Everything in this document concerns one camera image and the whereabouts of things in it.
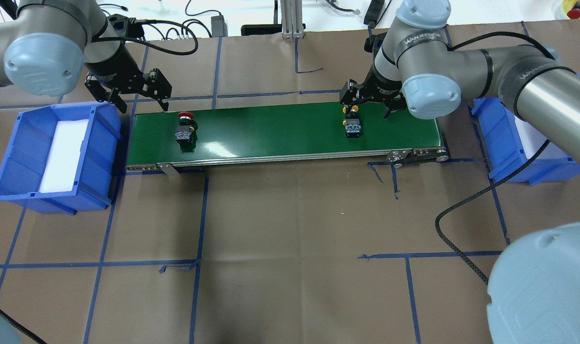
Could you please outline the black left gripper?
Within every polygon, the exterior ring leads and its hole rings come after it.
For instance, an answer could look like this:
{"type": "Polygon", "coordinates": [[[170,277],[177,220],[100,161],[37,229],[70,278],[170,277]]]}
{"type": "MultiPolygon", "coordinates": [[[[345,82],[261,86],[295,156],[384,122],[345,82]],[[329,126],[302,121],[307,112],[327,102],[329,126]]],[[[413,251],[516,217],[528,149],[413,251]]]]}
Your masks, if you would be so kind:
{"type": "Polygon", "coordinates": [[[110,56],[85,63],[91,76],[85,78],[84,85],[94,100],[99,103],[108,102],[120,113],[126,114],[127,104],[120,93],[139,93],[145,98],[156,100],[163,111],[169,111],[173,87],[163,72],[159,68],[153,68],[143,74],[125,43],[118,44],[110,56]]]}

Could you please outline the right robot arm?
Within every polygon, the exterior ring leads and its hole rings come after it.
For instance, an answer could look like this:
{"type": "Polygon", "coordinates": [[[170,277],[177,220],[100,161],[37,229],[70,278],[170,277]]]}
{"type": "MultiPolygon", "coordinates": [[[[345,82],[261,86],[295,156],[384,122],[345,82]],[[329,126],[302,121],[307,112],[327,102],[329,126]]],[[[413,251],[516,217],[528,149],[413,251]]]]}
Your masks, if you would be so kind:
{"type": "MultiPolygon", "coordinates": [[[[349,80],[340,92],[345,111],[364,102],[407,109],[417,119],[454,112],[463,100],[497,97],[519,119],[546,138],[513,178],[554,143],[580,163],[580,76],[552,50],[521,33],[525,45],[462,50],[450,46],[444,28],[451,15],[447,0],[404,0],[383,38],[362,84],[349,80]]],[[[435,229],[487,285],[487,322],[495,344],[580,344],[580,222],[520,237],[498,257],[487,277],[445,236],[437,215],[435,229]]]]}

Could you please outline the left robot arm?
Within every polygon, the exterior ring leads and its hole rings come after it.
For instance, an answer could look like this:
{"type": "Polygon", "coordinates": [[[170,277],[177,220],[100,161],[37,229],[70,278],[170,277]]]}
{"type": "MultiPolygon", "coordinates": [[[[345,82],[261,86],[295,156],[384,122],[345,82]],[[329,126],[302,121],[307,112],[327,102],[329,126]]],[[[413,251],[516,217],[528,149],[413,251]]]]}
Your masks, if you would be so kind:
{"type": "Polygon", "coordinates": [[[137,94],[169,109],[172,86],[158,68],[144,72],[126,48],[149,45],[117,28],[94,0],[21,0],[15,18],[0,22],[0,88],[61,97],[77,87],[82,70],[93,99],[122,113],[123,95],[137,94]]]}

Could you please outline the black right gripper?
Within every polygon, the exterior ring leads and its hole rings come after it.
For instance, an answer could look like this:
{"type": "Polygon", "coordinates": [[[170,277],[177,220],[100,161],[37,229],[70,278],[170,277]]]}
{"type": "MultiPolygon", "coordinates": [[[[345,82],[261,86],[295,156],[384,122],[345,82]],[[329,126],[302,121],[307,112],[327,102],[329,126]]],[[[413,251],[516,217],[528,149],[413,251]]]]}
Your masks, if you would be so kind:
{"type": "Polygon", "coordinates": [[[406,99],[401,94],[401,81],[390,80],[371,67],[362,84],[347,80],[340,90],[339,102],[342,104],[345,119],[359,119],[358,110],[354,109],[365,102],[376,102],[386,105],[383,119],[391,113],[403,111],[406,99]]]}

